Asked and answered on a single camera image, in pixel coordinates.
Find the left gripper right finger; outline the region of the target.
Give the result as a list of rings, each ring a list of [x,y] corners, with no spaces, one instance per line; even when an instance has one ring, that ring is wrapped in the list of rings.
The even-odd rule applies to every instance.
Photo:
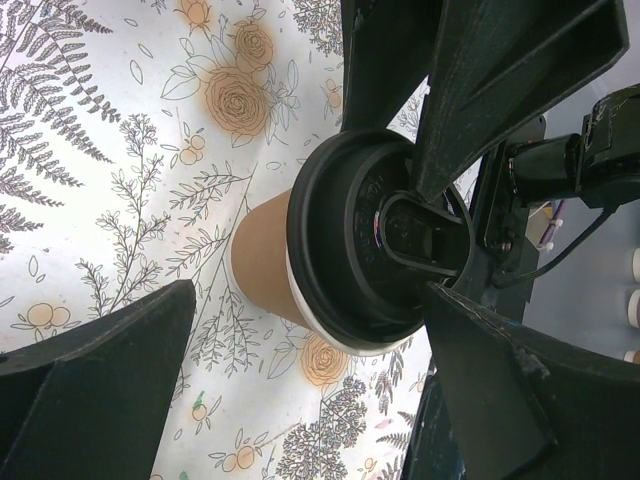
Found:
[[[427,333],[470,479],[636,479],[639,367],[427,288]]]

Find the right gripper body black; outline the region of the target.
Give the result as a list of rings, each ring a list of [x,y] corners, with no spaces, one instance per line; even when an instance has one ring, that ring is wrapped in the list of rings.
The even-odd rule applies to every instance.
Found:
[[[506,289],[553,270],[620,206],[638,200],[638,86],[596,102],[580,133],[504,141],[488,167],[490,187],[479,204],[479,245],[493,258],[491,286]],[[547,264],[518,272],[525,212],[536,204],[570,198],[599,210],[599,216]]]

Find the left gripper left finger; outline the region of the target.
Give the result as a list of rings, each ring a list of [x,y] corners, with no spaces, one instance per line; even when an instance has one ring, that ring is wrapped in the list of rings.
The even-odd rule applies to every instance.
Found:
[[[1,356],[4,479],[147,479],[196,306],[189,280]]]

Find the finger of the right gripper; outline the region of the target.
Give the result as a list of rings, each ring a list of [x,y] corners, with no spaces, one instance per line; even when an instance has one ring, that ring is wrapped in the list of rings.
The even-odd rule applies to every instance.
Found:
[[[621,1],[444,2],[416,138],[415,192],[435,199],[627,49]]]
[[[384,129],[431,69],[441,0],[340,2],[341,129]]]

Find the black plastic cup lid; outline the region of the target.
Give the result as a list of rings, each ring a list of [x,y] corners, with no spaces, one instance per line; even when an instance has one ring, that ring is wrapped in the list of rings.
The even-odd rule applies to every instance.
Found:
[[[419,330],[422,289],[455,286],[471,264],[471,218],[457,189],[431,202],[410,190],[413,147],[390,130],[339,133],[312,152],[290,193],[300,309],[355,355],[379,355]]]

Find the brown paper coffee cup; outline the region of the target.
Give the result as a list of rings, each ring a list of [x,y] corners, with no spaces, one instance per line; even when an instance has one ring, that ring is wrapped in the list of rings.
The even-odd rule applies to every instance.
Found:
[[[401,328],[393,341],[354,339],[337,330],[362,323],[348,307],[353,292],[352,275],[338,262],[323,257],[318,268],[319,286],[304,287],[293,272],[287,249],[287,215],[291,192],[286,190],[249,212],[237,226],[226,255],[229,282],[257,307],[280,316],[319,337],[330,347],[355,356],[378,356],[400,346],[416,326]]]

